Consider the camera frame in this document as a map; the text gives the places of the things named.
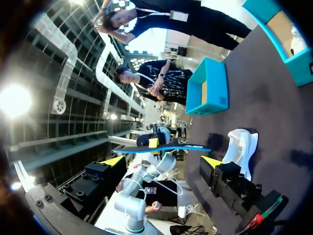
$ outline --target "table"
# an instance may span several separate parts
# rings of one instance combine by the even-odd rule
[[[194,116],[190,142],[206,144],[209,133],[227,136],[239,127],[255,128],[259,133],[258,148],[249,163],[253,183],[263,185],[263,194],[275,189],[289,198],[276,220],[291,219],[294,213],[307,217],[303,213],[308,209],[309,198],[313,198],[313,84],[296,87],[260,27],[224,62],[229,109]],[[199,173],[201,155],[199,151],[189,151],[185,178],[219,232],[233,235],[241,218],[209,191]],[[280,229],[282,226],[276,226],[274,233]]]

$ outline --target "person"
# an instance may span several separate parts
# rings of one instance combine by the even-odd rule
[[[181,70],[170,60],[159,60],[144,63],[137,73],[119,67],[114,80],[116,83],[135,83],[141,95],[148,99],[186,105],[187,84],[191,75],[190,70]]]
[[[132,0],[136,8],[106,14],[111,0],[104,0],[102,10],[93,21],[96,32],[108,33],[127,44],[149,28],[166,28],[193,35],[210,44],[233,50],[239,43],[227,33],[245,38],[251,30],[238,20],[195,0]],[[102,17],[102,23],[96,22]],[[128,34],[117,30],[137,18]]]
[[[120,192],[126,186],[128,181],[131,179],[133,174],[127,175],[116,187],[116,192]],[[163,207],[182,207],[188,206],[190,204],[198,203],[197,198],[191,191],[190,187],[187,185],[185,181],[176,181],[183,190],[183,194],[180,195],[181,191],[177,187],[176,183],[169,180],[158,181],[160,184],[168,187],[177,194],[169,191],[165,187],[160,184],[152,181],[151,183],[147,183],[145,181],[142,182],[142,189],[145,191],[149,191],[146,196],[146,213],[155,212],[162,210]],[[139,191],[136,195],[136,198],[144,199],[144,192]]]

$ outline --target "robotic arm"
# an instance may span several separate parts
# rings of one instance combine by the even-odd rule
[[[116,210],[124,212],[128,216],[126,229],[134,234],[141,233],[144,230],[146,202],[143,199],[135,198],[139,190],[142,190],[142,182],[150,183],[153,178],[172,170],[176,165],[176,159],[165,153],[160,162],[152,161],[150,163],[151,165],[148,168],[138,167],[137,172],[133,174],[123,190],[118,193],[114,205]]]

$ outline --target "black t-shirt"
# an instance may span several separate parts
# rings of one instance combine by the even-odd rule
[[[195,0],[132,0],[137,8],[154,10],[160,13],[170,13],[171,10],[189,13],[188,21],[182,22],[171,20],[169,16],[147,16],[143,19],[137,18],[136,25],[131,34],[138,37],[149,28],[166,28],[185,34],[192,34],[192,21],[195,12],[201,7],[201,3]],[[149,15],[150,12],[137,11],[137,17]]]
[[[133,174],[126,176],[126,178],[131,178]],[[177,185],[168,180],[158,181],[164,186],[170,188],[174,192],[177,192]],[[142,189],[151,188],[151,190],[155,190],[155,194],[147,194],[146,197],[146,205],[151,206],[153,202],[158,201],[164,207],[176,207],[177,206],[177,195],[169,191],[168,189],[164,188],[163,186],[159,185],[158,183],[152,181],[151,183],[147,183],[145,181],[142,182]],[[144,192],[139,191],[136,195],[136,198],[144,199]]]
[[[146,62],[140,66],[138,73],[144,74],[156,81],[161,72],[161,68],[165,65],[165,63],[166,60]],[[187,98],[187,84],[191,75],[192,72],[190,70],[181,70],[174,64],[171,64],[169,70],[164,76],[164,85],[162,88],[165,91],[164,101],[177,102],[185,105]],[[154,84],[147,78],[140,76],[139,85],[149,89]],[[141,88],[138,88],[138,90],[142,96],[157,101],[157,98],[150,95],[147,90],[143,90]]]

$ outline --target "woman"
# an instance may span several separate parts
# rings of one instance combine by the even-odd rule
[[[133,174],[127,175],[118,184],[118,186],[116,187],[116,191],[120,192],[121,190],[123,190],[123,188],[126,186],[132,176]],[[160,211],[162,210],[162,207],[181,207],[187,206],[189,204],[198,203],[195,195],[185,181],[176,181],[176,183],[174,183],[169,180],[162,180],[158,182],[174,192],[181,193],[180,189],[176,185],[177,183],[181,186],[183,194],[177,195],[154,181],[151,181],[151,183],[143,181],[141,184],[142,189],[148,192],[146,197],[146,213]],[[144,192],[139,191],[136,198],[144,199],[144,196]]]
[[[134,82],[143,97],[186,105],[190,70],[179,69],[170,60],[146,62],[137,73],[126,67],[116,69],[117,83]]]

